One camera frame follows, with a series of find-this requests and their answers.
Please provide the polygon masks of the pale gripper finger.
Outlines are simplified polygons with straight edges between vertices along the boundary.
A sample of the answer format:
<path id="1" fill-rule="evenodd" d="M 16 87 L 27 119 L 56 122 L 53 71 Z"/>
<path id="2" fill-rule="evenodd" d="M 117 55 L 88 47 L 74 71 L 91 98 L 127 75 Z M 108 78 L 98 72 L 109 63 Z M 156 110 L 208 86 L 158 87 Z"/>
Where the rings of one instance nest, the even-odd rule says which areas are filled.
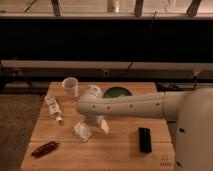
<path id="1" fill-rule="evenodd" d="M 101 122 L 100 122 L 100 128 L 102 129 L 102 131 L 105 133 L 105 134 L 108 134 L 109 133 L 109 126 L 106 122 L 105 119 L 102 119 Z"/>

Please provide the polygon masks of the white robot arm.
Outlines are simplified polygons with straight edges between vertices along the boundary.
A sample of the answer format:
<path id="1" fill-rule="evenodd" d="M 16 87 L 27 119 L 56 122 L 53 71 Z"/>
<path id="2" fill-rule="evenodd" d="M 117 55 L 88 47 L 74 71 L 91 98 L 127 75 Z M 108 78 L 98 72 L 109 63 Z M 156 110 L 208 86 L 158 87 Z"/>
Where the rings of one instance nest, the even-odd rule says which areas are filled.
<path id="1" fill-rule="evenodd" d="M 177 121 L 174 171 L 213 171 L 213 88 L 103 98 L 90 86 L 76 103 L 89 122 L 99 115 Z"/>

